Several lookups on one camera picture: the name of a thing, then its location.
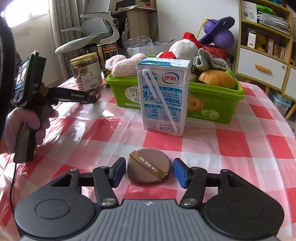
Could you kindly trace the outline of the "brown round powder puff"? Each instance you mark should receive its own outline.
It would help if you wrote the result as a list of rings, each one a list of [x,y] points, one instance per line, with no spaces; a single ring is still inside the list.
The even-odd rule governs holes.
[[[157,184],[166,180],[170,173],[171,161],[157,149],[140,149],[129,154],[127,174],[136,184]]]

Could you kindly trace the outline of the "beige plush doll blue dress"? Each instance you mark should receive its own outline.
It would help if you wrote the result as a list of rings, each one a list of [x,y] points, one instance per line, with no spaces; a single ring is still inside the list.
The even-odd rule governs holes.
[[[143,53],[137,53],[130,58],[117,54],[106,61],[105,68],[113,77],[137,77],[137,64],[146,58]]]

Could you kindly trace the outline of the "plush hamburger toy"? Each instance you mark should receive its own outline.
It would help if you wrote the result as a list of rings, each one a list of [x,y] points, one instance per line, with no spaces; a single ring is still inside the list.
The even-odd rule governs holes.
[[[207,70],[201,73],[199,81],[213,86],[233,89],[235,87],[234,78],[227,72],[221,70]]]

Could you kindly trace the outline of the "grey fuzzy cloth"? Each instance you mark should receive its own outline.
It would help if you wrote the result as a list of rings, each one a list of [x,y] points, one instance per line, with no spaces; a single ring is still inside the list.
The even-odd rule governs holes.
[[[198,54],[193,60],[193,66],[201,72],[210,69],[226,71],[229,68],[225,60],[213,58],[210,53],[204,49],[198,50]]]

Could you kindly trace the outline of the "white plush santa toy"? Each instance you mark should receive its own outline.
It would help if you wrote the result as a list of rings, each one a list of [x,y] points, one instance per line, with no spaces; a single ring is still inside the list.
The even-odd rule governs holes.
[[[196,39],[193,33],[185,32],[181,40],[172,44],[168,51],[161,52],[156,57],[192,61],[197,56],[199,49],[204,49],[204,45]]]

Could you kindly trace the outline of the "pink checkered tablecloth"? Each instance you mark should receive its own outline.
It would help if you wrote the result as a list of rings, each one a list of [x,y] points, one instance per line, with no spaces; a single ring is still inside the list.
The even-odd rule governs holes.
[[[108,88],[95,104],[60,103],[33,161],[16,167],[13,156],[1,155],[1,226],[17,240],[11,206],[71,168],[90,172],[153,148],[188,166],[243,177],[282,205],[278,237],[295,239],[295,136],[258,86],[242,88],[245,97],[229,124],[188,118],[181,137],[144,130],[140,111],[118,107]]]

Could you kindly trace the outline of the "green plastic bin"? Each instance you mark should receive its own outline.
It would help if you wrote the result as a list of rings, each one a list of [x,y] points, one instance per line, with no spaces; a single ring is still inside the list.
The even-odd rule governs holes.
[[[244,98],[244,91],[230,69],[226,70],[235,80],[233,89],[193,81],[191,73],[189,82],[189,101],[187,116],[218,123],[230,123],[237,102]],[[106,78],[106,83],[111,86],[116,104],[125,108],[141,109],[137,77]]]

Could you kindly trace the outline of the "black yellow tin can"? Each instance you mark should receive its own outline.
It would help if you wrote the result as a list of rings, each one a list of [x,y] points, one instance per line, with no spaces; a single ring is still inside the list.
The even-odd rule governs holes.
[[[104,78],[106,78],[111,71],[106,69],[106,61],[118,54],[116,41],[105,44],[97,44],[98,58]]]

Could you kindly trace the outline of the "grey office chair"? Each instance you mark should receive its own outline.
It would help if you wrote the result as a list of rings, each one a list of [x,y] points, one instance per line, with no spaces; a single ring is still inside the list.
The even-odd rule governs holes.
[[[86,12],[80,15],[86,20],[80,27],[63,29],[62,33],[78,31],[82,38],[63,44],[55,50],[56,54],[64,54],[96,44],[105,44],[119,39],[116,28],[118,19],[111,16],[111,1],[91,1]]]

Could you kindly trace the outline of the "white blue milk carton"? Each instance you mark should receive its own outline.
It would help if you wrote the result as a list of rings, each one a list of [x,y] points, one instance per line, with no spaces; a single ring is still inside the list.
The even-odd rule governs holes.
[[[182,136],[189,101],[192,61],[146,58],[137,64],[144,129]]]

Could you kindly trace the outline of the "clear storage box blue lid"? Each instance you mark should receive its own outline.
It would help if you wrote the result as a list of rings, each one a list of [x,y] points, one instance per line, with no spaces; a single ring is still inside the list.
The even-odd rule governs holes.
[[[279,110],[282,116],[286,116],[289,109],[292,107],[293,101],[283,96],[279,91],[271,89],[269,91],[269,98]]]

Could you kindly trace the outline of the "red chips bucket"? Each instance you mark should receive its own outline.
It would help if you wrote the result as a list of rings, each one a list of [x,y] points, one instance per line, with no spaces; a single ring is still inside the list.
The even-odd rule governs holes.
[[[218,48],[215,45],[205,45],[204,49],[208,51],[213,58],[226,59],[228,53],[225,49]]]

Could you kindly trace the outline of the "wooden desk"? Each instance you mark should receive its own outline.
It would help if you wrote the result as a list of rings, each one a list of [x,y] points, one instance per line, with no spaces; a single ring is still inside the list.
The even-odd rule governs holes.
[[[148,6],[128,6],[120,10],[114,11],[111,15],[114,18],[124,16],[128,22],[128,33],[130,38],[147,36],[150,37],[149,32],[149,14],[156,13],[155,8]]]

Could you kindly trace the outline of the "wooden shelf cabinet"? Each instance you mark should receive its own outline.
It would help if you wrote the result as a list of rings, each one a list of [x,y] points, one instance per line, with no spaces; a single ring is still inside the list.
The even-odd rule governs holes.
[[[239,1],[235,74],[295,101],[292,12],[272,1]]]

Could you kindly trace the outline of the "purple bounce ball toy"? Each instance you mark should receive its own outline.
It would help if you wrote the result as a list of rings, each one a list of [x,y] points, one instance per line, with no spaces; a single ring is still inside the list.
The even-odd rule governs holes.
[[[205,19],[202,30],[205,35],[201,37],[199,42],[203,45],[214,44],[217,48],[229,49],[234,44],[234,35],[230,31],[235,24],[235,19],[226,16],[219,20]]]

